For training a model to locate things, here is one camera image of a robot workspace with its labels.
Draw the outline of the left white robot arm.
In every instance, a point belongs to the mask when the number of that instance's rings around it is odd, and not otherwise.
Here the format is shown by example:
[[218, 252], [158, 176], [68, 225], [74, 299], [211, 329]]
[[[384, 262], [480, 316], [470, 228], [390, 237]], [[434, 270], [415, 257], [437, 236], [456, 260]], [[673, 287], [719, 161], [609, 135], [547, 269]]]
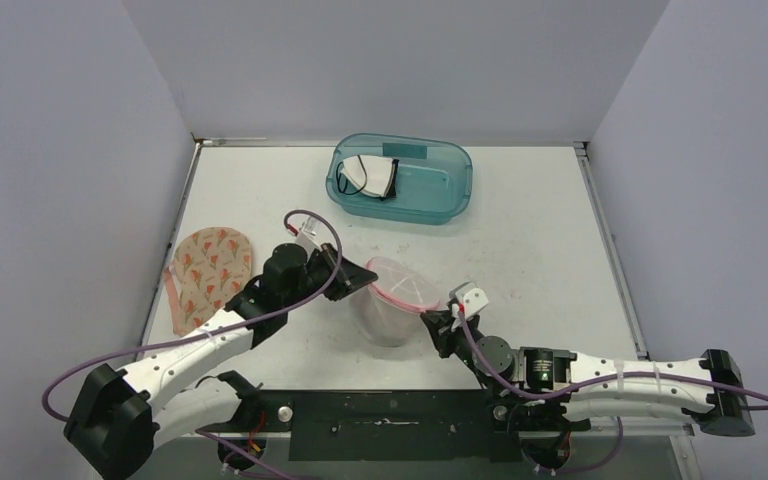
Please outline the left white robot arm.
[[161, 445], [212, 424], [242, 431], [258, 417], [258, 391], [219, 364], [262, 344], [290, 311], [318, 296], [340, 301], [378, 276], [325, 243], [311, 251], [277, 246], [260, 275], [201, 327], [160, 352], [119, 369], [103, 363], [86, 376], [64, 435], [104, 479], [127, 479]]

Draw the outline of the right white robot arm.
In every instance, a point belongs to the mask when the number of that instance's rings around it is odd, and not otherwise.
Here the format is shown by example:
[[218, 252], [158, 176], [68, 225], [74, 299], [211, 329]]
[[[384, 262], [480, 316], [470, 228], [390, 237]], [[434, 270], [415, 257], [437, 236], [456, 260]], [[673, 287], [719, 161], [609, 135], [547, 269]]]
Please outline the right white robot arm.
[[708, 435], [749, 437], [755, 427], [742, 375], [725, 350], [683, 361], [610, 359], [544, 347], [513, 348], [445, 310], [420, 319], [442, 358], [475, 376], [491, 412], [508, 431], [584, 428], [593, 418], [634, 417], [693, 423]]

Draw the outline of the white mesh laundry bag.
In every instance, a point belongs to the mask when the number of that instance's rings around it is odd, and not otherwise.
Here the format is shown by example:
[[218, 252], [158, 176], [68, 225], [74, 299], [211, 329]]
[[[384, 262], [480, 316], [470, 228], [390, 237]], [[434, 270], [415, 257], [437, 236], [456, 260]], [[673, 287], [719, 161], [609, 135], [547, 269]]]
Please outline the white mesh laundry bag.
[[365, 268], [378, 279], [350, 301], [361, 332], [382, 347], [405, 345], [423, 326], [420, 315], [440, 308], [441, 294], [431, 281], [396, 260], [372, 257]]

